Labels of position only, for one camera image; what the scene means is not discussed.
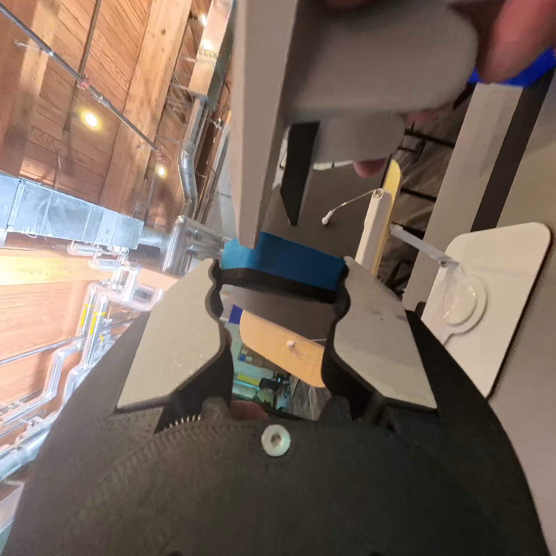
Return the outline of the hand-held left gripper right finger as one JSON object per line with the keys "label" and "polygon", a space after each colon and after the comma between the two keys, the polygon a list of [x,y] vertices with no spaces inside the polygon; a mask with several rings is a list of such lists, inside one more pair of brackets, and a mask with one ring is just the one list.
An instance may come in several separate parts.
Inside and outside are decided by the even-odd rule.
{"label": "hand-held left gripper right finger", "polygon": [[344,258],[326,341],[326,387],[365,413],[372,399],[423,413],[437,403],[401,301],[352,257]]}

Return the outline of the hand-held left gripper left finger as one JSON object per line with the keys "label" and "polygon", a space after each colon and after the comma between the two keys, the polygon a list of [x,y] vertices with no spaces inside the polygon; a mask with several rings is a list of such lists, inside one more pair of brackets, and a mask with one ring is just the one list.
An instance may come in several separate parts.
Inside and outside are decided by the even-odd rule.
{"label": "hand-held left gripper left finger", "polygon": [[117,401],[118,410],[174,406],[198,413],[230,403],[233,357],[220,320],[220,265],[207,259],[179,279],[152,309]]}

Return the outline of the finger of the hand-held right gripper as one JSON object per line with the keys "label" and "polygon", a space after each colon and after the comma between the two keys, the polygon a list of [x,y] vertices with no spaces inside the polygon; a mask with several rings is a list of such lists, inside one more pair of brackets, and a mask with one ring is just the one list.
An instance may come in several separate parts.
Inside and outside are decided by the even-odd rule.
{"label": "finger of the hand-held right gripper", "polygon": [[230,177],[236,236],[254,248],[265,218],[286,129],[282,93],[305,6],[321,1],[236,1]]}

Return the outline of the blue whiteboard eraser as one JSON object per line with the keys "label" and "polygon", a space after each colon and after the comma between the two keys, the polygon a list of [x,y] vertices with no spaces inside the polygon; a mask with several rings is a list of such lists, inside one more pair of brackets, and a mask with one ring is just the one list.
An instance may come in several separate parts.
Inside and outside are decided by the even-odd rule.
{"label": "blue whiteboard eraser", "polygon": [[261,232],[253,248],[227,241],[212,274],[219,285],[333,304],[348,272],[342,258]]}

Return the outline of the blue plastic bin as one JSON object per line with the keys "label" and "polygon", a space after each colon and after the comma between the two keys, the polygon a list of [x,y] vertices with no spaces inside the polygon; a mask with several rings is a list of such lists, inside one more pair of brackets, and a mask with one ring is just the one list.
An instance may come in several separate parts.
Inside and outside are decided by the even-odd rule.
{"label": "blue plastic bin", "polygon": [[515,76],[496,81],[505,86],[527,87],[555,68],[555,47],[548,48]]}

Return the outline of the person's right hand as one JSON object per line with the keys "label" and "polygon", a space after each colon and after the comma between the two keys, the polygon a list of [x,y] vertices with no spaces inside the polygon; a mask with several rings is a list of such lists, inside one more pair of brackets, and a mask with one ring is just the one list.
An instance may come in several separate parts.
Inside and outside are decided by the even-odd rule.
{"label": "person's right hand", "polygon": [[476,68],[486,83],[516,77],[555,48],[555,1],[448,1],[478,33]]}

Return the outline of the black backdrop board stand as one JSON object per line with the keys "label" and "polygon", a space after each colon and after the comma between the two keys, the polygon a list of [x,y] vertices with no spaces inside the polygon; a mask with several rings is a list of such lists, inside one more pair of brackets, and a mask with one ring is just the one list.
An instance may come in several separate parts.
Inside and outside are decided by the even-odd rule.
{"label": "black backdrop board stand", "polygon": [[[263,231],[315,247],[334,256],[354,257],[364,228],[371,196],[339,209],[327,226],[321,219],[342,202],[379,187],[383,173],[358,177],[351,166],[315,171],[309,178],[298,226],[290,226],[279,190],[268,205]],[[248,348],[310,386],[324,387],[321,378],[323,341],[334,310],[332,304],[261,294],[232,287],[228,300],[258,321],[248,318],[247,336],[240,337]]]}

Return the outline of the silver ceiling duct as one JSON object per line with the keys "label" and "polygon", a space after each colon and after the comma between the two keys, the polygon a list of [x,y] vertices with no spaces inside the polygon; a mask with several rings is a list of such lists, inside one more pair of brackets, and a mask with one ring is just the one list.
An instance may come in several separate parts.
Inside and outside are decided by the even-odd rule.
{"label": "silver ceiling duct", "polygon": [[195,157],[208,115],[209,104],[196,97],[186,123],[177,169],[183,202],[163,250],[162,271],[177,277],[188,272],[192,259],[220,259],[229,238],[194,219],[199,203]]}

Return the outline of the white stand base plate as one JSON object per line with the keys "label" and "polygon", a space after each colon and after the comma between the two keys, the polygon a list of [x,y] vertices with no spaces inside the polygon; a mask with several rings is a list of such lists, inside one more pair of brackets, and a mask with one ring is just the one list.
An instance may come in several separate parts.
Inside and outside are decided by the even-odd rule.
{"label": "white stand base plate", "polygon": [[552,240],[529,222],[457,236],[446,254],[421,319],[488,397]]}

